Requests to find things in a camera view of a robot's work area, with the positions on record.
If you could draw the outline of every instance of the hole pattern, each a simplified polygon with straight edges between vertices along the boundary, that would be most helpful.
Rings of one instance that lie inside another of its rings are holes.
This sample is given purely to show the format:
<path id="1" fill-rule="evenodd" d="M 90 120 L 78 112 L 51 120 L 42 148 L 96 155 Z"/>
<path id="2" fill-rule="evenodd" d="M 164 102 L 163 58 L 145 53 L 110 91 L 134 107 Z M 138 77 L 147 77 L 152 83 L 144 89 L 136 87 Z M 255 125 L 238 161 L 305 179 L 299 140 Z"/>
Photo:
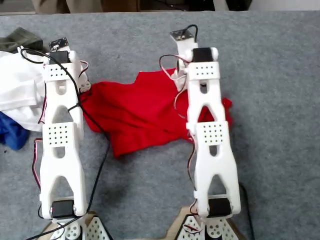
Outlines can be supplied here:
<path id="1" fill-rule="evenodd" d="M 209 236 L 212 236 L 215 239 L 222 236 L 223 240 L 238 240 L 237 235 L 225 219 L 209 220 L 207 224 L 207 232 Z"/>
<path id="2" fill-rule="evenodd" d="M 68 226 L 65 228 L 65 234 L 66 240 L 76 240 L 78 239 L 77 234 L 80 234 L 80 232 L 77 231 L 76 223 L 71 223 L 71 226 Z M 51 240 L 56 239 L 61 236 L 63 233 L 63 229 L 59 229 L 53 233 L 53 235 L 50 237 Z"/>
<path id="3" fill-rule="evenodd" d="M 47 75 L 51 80 L 67 80 L 69 79 L 69 76 L 67 75 L 67 73 L 62 69 L 62 68 L 57 68 L 55 65 L 47 65 L 45 66 L 46 71 L 47 71 Z"/>
<path id="4" fill-rule="evenodd" d="M 215 78 L 214 71 L 214 62 L 197 62 L 193 63 L 193 69 L 191 70 L 194 73 L 192 79 L 201 80 L 201 79 L 210 79 Z"/>
<path id="5" fill-rule="evenodd" d="M 87 229 L 90 232 L 87 240 L 109 240 L 108 234 L 99 218 L 94 217 Z"/>
<path id="6" fill-rule="evenodd" d="M 203 122 L 200 124 L 200 132 L 203 141 L 209 146 L 219 145 L 224 141 L 224 127 L 219 122 Z"/>
<path id="7" fill-rule="evenodd" d="M 61 147 L 68 143 L 69 130 L 66 125 L 48 127 L 47 133 L 49 135 L 48 143 L 51 147 Z"/>

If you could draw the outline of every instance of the dark green cloth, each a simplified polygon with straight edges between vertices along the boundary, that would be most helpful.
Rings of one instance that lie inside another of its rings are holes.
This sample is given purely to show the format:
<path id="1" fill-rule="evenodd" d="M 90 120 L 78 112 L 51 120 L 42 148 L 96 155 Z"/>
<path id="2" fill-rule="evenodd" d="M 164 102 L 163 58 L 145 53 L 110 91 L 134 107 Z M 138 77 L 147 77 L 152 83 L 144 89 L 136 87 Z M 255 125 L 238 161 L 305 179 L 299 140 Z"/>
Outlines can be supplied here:
<path id="1" fill-rule="evenodd" d="M 43 40 L 37 35 L 18 27 L 7 37 L 0 37 L 0 51 L 16 53 L 18 46 L 34 50 L 43 49 Z"/>

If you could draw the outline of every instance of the red wire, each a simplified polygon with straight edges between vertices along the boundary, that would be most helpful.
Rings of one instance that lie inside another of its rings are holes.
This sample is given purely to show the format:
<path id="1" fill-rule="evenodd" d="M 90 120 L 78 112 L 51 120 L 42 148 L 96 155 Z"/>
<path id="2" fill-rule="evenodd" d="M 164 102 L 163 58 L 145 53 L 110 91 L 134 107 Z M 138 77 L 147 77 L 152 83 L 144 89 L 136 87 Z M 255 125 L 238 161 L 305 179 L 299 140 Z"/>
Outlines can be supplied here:
<path id="1" fill-rule="evenodd" d="M 33 141 L 33 162 L 32 162 L 32 173 L 33 173 L 33 177 L 34 180 L 36 182 L 36 184 L 38 185 L 39 189 L 41 190 L 41 186 L 40 186 L 40 179 L 38 177 L 38 174 L 36 172 L 36 163 L 37 163 L 37 159 L 38 159 L 38 141 L 42 142 L 42 138 L 36 138 Z"/>
<path id="2" fill-rule="evenodd" d="M 187 227 L 188 229 L 191 229 L 191 230 L 193 230 L 193 231 L 199 231 L 198 229 L 196 229 L 196 228 L 194 228 L 194 227 L 192 227 L 192 226 L 189 226 L 189 225 L 187 225 L 187 224 L 185 224 L 185 225 L 183 225 L 184 227 Z"/>

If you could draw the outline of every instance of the black cable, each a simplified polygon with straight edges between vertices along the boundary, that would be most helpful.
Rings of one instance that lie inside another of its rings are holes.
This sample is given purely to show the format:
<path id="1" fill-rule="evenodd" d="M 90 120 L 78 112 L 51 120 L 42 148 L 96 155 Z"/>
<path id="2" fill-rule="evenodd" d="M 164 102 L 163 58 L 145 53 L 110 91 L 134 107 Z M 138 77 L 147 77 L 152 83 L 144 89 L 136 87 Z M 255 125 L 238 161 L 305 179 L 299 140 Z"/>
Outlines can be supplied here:
<path id="1" fill-rule="evenodd" d="M 101 130 L 101 132 L 104 134 L 104 136 L 106 137 L 107 141 L 108 141 L 108 145 L 107 145 L 107 148 L 106 148 L 106 151 L 105 151 L 105 154 L 103 156 L 103 159 L 102 159 L 102 162 L 100 164 L 100 167 L 98 169 L 98 172 L 96 174 L 96 177 L 95 177 L 95 181 L 94 181 L 94 184 L 93 184 L 93 188 L 92 188 L 92 191 L 91 191 L 91 195 L 90 195 L 90 200 L 89 200 L 89 204 L 88 204 L 88 208 L 86 209 L 86 213 L 89 212 L 90 208 L 91 208 L 91 205 L 93 203 L 93 200 L 94 200 L 94 195 L 95 195 L 95 192 L 96 192 L 96 188 L 97 188 L 97 185 L 98 185 L 98 181 L 99 181 L 99 178 L 100 178 L 100 174 L 102 172 L 102 169 L 103 169 L 103 166 L 105 164 L 105 161 L 107 159 L 107 155 L 108 155 L 108 152 L 109 152 L 109 149 L 110 149 L 110 138 L 109 138 L 109 135 L 108 133 L 100 126 L 100 124 L 98 124 L 92 117 L 90 114 L 88 114 L 88 112 L 84 109 L 84 107 L 82 106 L 82 102 L 80 101 L 80 94 L 78 92 L 78 87 L 77 87 L 77 83 L 75 81 L 75 79 L 72 77 L 72 75 L 68 72 L 68 70 L 59 62 L 57 61 L 54 57 L 50 56 L 50 55 L 47 55 L 47 54 L 44 54 L 40 51 L 37 51 L 37 50 L 33 50 L 33 49 L 29 49 L 29 48 L 23 48 L 21 49 L 20 51 L 20 54 L 21 56 L 26 59 L 27 61 L 31 62 L 31 63 L 35 63 L 35 64 L 42 64 L 43 62 L 35 62 L 33 60 L 30 60 L 29 58 L 25 57 L 23 55 L 23 52 L 27 52 L 29 54 L 37 54 L 37 55 L 41 55 L 43 57 L 46 57 L 46 58 L 49 58 L 51 59 L 53 62 L 55 62 L 67 75 L 68 77 L 71 79 L 73 85 L 74 85 L 74 89 L 75 89 L 75 92 L 76 92 L 76 96 L 77 96 L 77 100 L 78 102 L 76 103 L 76 105 L 74 107 L 80 107 L 82 109 L 82 111 L 84 112 L 84 114 L 86 114 L 86 116 Z M 41 218 L 40 216 L 40 207 L 38 209 L 38 215 L 39 217 Z M 39 237 L 42 237 L 44 235 L 47 235 L 47 234 L 50 234 L 50 233 L 53 233 L 59 229 L 62 229 L 64 228 L 65 226 L 73 223 L 74 221 L 78 220 L 79 218 L 81 218 L 82 216 L 77 216 L 75 217 L 74 219 L 70 220 L 69 222 L 67 222 L 66 224 L 64 225 L 61 225 L 53 230 L 50 230 L 50 231 L 46 231 L 46 232 L 43 232 L 43 233 L 40 233 L 38 235 L 35 235 L 35 236 L 32 236 L 32 237 L 29 237 L 27 238 L 26 240 L 33 240 L 33 239 L 37 239 Z"/>
<path id="2" fill-rule="evenodd" d="M 68 109 L 68 112 L 70 112 L 72 109 L 75 109 L 75 108 L 77 108 L 77 107 L 80 107 L 80 104 L 79 104 L 79 103 L 77 103 L 76 105 L 70 107 L 70 108 Z"/>
<path id="3" fill-rule="evenodd" d="M 60 236 L 54 238 L 54 239 L 51 239 L 51 240 L 58 240 L 59 238 L 61 238 L 61 236 L 65 233 L 66 229 L 65 227 L 63 226 L 63 232 L 60 234 Z"/>
<path id="4" fill-rule="evenodd" d="M 182 30 L 182 33 L 181 33 L 181 36 L 183 34 L 186 33 L 186 31 L 189 29 L 189 28 L 192 28 L 194 27 L 195 28 L 195 35 L 194 35 L 194 42 L 196 43 L 197 42 L 197 37 L 198 37 L 198 26 L 195 25 L 195 24 L 190 24 L 189 26 L 187 26 L 185 29 Z"/>
<path id="5" fill-rule="evenodd" d="M 248 217 L 248 221 L 249 221 L 251 237 L 252 237 L 252 240 L 256 240 L 255 231 L 254 231 L 254 225 L 252 224 L 251 213 L 250 213 L 250 209 L 249 209 L 248 193 L 247 193 L 247 190 L 246 190 L 245 186 L 241 182 L 239 182 L 239 186 L 242 188 L 243 195 L 244 195 L 244 200 L 245 200 L 246 209 L 247 209 L 246 213 L 247 213 L 247 217 Z"/>
<path id="6" fill-rule="evenodd" d="M 40 209 L 41 209 L 41 203 L 40 203 L 40 206 L 38 208 L 38 217 L 41 218 L 41 219 L 44 219 L 44 217 L 40 215 Z"/>
<path id="7" fill-rule="evenodd" d="M 62 229 L 62 228 L 64 228 L 64 227 L 66 227 L 67 225 L 73 223 L 74 221 L 78 220 L 78 219 L 81 218 L 81 217 L 82 217 L 82 216 L 77 216 L 77 217 L 75 217 L 74 219 L 68 221 L 66 224 L 63 224 L 63 225 L 61 225 L 61 226 L 58 226 L 58 227 L 56 227 L 55 229 L 52 229 L 52 230 L 50 230 L 50 231 L 45 231 L 45 232 L 40 233 L 40 234 L 38 234 L 38 235 L 29 237 L 29 238 L 27 238 L 26 240 L 38 239 L 38 238 L 40 238 L 40 237 L 42 237 L 42 236 L 44 236 L 44 235 L 52 234 L 52 233 L 54 233 L 55 231 L 57 231 L 57 230 L 59 230 L 59 229 Z"/>

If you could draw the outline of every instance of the gray carpet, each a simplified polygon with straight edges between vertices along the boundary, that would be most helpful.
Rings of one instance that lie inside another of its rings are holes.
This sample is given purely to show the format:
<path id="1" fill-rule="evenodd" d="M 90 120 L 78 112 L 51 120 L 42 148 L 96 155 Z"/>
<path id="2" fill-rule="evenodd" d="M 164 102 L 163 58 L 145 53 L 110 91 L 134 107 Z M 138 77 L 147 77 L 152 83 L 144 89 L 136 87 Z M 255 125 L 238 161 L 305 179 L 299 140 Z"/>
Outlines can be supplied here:
<path id="1" fill-rule="evenodd" d="M 92 82 L 120 83 L 159 70 L 159 56 L 177 51 L 169 32 L 198 24 L 199 45 L 219 50 L 222 95 L 233 101 L 232 148 L 256 239 L 319 239 L 320 12 L 25 15 L 0 22 L 0 36 L 21 26 L 45 42 L 67 37 L 89 61 Z M 19 151 L 0 146 L 1 240 L 23 240 L 47 224 L 37 217 L 31 172 L 39 136 L 33 133 Z M 85 125 L 80 158 L 87 195 L 104 149 L 104 137 Z M 178 140 L 118 160 L 108 156 L 92 209 L 116 240 L 165 235 L 180 207 L 193 200 L 190 151 Z M 249 236 L 245 209 L 233 219 Z"/>

